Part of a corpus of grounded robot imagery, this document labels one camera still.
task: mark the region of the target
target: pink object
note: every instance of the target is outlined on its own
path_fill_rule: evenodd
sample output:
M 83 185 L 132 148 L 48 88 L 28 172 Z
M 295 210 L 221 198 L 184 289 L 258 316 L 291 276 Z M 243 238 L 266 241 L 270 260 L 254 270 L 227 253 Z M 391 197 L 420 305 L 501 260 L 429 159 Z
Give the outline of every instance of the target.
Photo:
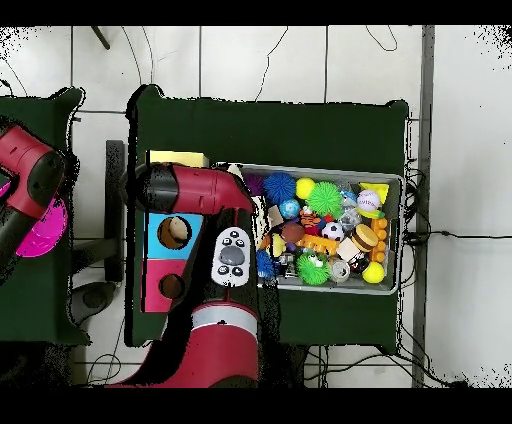
M 168 313 L 171 308 L 172 300 L 160 293 L 160 280 L 168 274 L 182 276 L 187 265 L 186 260 L 182 259 L 148 259 L 146 268 L 146 298 L 144 302 L 147 313 L 164 312 Z
M 9 189 L 10 183 L 0 188 L 0 196 Z M 27 234 L 16 254 L 23 258 L 36 258 L 52 250 L 59 242 L 68 225 L 68 212 L 62 200 L 52 199 L 44 216 Z

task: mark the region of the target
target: robot control button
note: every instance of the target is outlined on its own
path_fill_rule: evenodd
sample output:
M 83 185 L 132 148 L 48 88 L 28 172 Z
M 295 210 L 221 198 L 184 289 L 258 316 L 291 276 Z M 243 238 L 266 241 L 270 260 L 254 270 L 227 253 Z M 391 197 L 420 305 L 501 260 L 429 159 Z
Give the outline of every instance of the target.
M 220 251 L 219 260 L 225 265 L 242 265 L 245 262 L 245 255 L 238 247 L 226 246 Z

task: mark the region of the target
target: plastic bin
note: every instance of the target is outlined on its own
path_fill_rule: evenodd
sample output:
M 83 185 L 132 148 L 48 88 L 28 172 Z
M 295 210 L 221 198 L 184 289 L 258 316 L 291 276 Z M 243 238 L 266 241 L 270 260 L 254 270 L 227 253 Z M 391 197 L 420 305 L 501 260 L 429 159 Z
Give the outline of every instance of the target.
M 304 290 L 317 292 L 338 292 L 338 293 L 357 293 L 366 295 L 390 295 L 398 289 L 400 280 L 400 269 L 402 261 L 402 234 L 404 226 L 404 206 L 405 206 L 405 183 L 399 175 L 392 174 L 374 174 L 367 172 L 354 171 L 335 171 L 327 169 L 311 168 L 288 168 L 268 165 L 240 164 L 242 166 L 242 175 L 253 174 L 267 176 L 273 172 L 287 172 L 294 178 L 309 177 L 314 181 L 331 181 L 335 184 L 345 182 L 350 183 L 353 191 L 360 191 L 359 183 L 385 183 L 389 184 L 389 191 L 386 202 L 382 206 L 382 211 L 389 221 L 389 231 L 386 240 L 387 250 L 386 258 L 383 262 L 386 276 L 380 284 L 368 284 L 361 275 L 352 274 L 350 278 L 341 284 L 331 280 L 321 286 L 311 286 L 305 284 L 297 277 L 279 277 L 278 286 L 283 290 Z M 363 218 L 363 223 L 369 225 L 370 220 Z

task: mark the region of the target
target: circular hole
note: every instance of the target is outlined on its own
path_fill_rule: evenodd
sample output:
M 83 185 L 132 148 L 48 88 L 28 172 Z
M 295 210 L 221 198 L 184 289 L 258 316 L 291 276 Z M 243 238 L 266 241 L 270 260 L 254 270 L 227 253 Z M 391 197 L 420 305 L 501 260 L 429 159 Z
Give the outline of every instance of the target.
M 158 226 L 157 237 L 167 249 L 182 249 L 192 237 L 192 228 L 179 216 L 165 218 Z
M 185 290 L 185 282 L 180 276 L 169 274 L 160 280 L 158 289 L 167 299 L 177 299 Z

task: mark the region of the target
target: yellow toy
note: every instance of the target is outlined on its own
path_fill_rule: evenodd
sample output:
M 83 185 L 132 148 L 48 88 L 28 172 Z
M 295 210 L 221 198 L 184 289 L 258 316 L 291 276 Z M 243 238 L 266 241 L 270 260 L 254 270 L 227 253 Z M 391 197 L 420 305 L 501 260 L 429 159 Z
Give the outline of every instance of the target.
M 379 284 L 384 280 L 384 267 L 378 262 L 370 262 L 363 271 L 363 280 L 369 284 Z
M 314 187 L 315 182 L 311 178 L 299 178 L 297 180 L 297 197 L 303 200 L 307 199 Z

